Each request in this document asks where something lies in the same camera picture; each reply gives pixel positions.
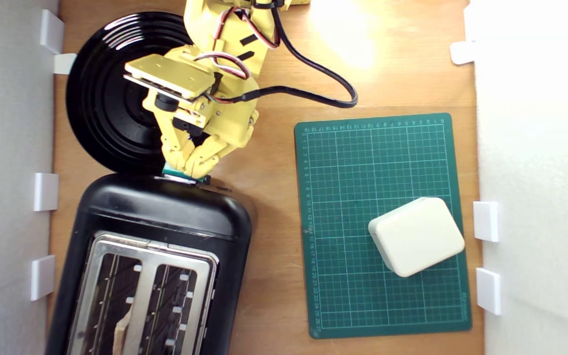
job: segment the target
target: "white clip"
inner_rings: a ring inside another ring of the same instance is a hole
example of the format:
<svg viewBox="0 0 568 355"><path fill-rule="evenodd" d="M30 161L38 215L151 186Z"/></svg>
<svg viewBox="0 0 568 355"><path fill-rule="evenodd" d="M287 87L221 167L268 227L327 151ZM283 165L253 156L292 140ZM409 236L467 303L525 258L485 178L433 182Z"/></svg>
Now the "white clip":
<svg viewBox="0 0 568 355"><path fill-rule="evenodd" d="M65 23L49 10L43 10L41 17L40 45L54 54L63 52L63 36Z"/></svg>
<svg viewBox="0 0 568 355"><path fill-rule="evenodd" d="M498 242L498 213L496 202L473 202L475 238L482 241Z"/></svg>
<svg viewBox="0 0 568 355"><path fill-rule="evenodd" d="M76 53L57 54L54 56L54 74L69 75L76 57Z"/></svg>
<svg viewBox="0 0 568 355"><path fill-rule="evenodd" d="M476 271L477 305L494 315L501 315L501 276L482 267Z"/></svg>
<svg viewBox="0 0 568 355"><path fill-rule="evenodd" d="M451 61L463 65L475 61L475 41L479 36L479 18L476 4L471 3L464 9L464 33L466 40L451 43Z"/></svg>

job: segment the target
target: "black cable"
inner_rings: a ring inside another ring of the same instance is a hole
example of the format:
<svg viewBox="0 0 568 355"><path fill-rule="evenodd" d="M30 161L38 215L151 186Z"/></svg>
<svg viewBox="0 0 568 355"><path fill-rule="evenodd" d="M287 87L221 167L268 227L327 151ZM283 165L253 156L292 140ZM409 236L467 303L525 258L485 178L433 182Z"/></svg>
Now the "black cable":
<svg viewBox="0 0 568 355"><path fill-rule="evenodd" d="M265 95L288 94L297 97L302 97L303 99L316 101L317 103L322 103L325 105L330 105L339 108L350 108L356 106L356 104L358 103L358 94L356 92L356 89L354 89L354 87L352 86L352 84L348 83L347 80L345 80L342 76L340 76L336 72L333 72L332 70L323 67L323 65L311 61L311 59L304 57L300 52L298 52L297 49L293 47L293 43L291 43L288 37L286 36L286 32L284 31L284 26L282 26L282 19L280 18L280 13L277 7L271 8L271 13L273 13L273 21L275 22L275 28L279 33L282 42L284 42L284 45L286 45L288 51L291 52L291 54L293 54L293 56L299 59L302 63L305 63L306 65L308 65L313 69L319 70L320 72L326 74L330 78L333 78L335 81L343 85L343 87L350 94L351 101L341 101L338 99L332 99L330 97L314 94L313 92L308 92L306 90L286 87L282 85L261 88L258 90L252 90L240 96L232 97L230 99L225 99L225 101L228 101L230 103L239 103L240 101L251 101Z"/></svg>

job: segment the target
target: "green cutting mat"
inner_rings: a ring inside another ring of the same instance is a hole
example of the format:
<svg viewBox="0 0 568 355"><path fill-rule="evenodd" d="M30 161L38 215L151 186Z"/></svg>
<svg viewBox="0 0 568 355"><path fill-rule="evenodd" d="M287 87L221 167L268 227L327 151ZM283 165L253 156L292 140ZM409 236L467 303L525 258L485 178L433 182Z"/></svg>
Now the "green cutting mat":
<svg viewBox="0 0 568 355"><path fill-rule="evenodd" d="M315 339L471 328L466 254L402 278L367 224L437 196L462 229L448 114L295 127L310 334Z"/></svg>

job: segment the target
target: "red and white wire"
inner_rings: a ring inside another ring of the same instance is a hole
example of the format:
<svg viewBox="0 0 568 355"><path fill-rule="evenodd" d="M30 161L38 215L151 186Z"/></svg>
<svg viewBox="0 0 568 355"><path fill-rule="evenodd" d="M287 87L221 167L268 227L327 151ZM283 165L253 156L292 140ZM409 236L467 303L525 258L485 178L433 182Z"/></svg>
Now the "red and white wire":
<svg viewBox="0 0 568 355"><path fill-rule="evenodd" d="M220 38L220 34L221 34L221 32L223 32L223 27L225 26L225 21L227 21L229 14L230 13L236 13L238 11L241 12L241 14L242 14L241 18L243 19L243 21L248 24L248 26L251 28L251 30L253 31L255 36L262 43L264 43L270 49L276 49L277 47L280 46L280 36L279 36L277 30L274 30L274 32L273 32L274 41L271 41L262 33L262 31L260 31L260 29L255 25L255 23L253 23L253 21L251 21L251 19L249 18L249 15L248 15L249 14L248 10L241 9L240 7L237 7L237 6L230 7L229 9L226 9L225 11L223 11L220 14L220 17L218 18L218 26L216 27L216 31L214 32L214 39L215 40Z"/></svg>
<svg viewBox="0 0 568 355"><path fill-rule="evenodd" d="M212 52L205 52L203 54L201 54L200 56L194 58L195 61L200 61L201 59L205 59L205 58L210 58L212 60L212 63L214 63L214 65L218 68L220 68L221 70L225 71L225 72L229 72L230 74L233 74L235 76L238 76L241 79L249 79L251 77L251 71L249 70L249 68L243 63L243 61L236 57L236 56L232 56L232 54L226 53L226 52L219 52L219 51L212 51ZM230 67L227 65L222 65L221 63L219 63L216 59L221 58L221 59L227 59L228 61L233 62L235 65L238 66L238 68L234 68L234 67Z"/></svg>

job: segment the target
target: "white box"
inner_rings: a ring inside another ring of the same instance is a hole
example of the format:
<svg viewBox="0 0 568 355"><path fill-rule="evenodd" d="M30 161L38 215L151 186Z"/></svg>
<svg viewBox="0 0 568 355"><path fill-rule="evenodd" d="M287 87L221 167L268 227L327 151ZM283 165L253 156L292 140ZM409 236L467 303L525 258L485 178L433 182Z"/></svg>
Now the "white box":
<svg viewBox="0 0 568 355"><path fill-rule="evenodd" d="M402 277L464 250L464 238L440 198L419 198L375 218L368 228L387 267Z"/></svg>

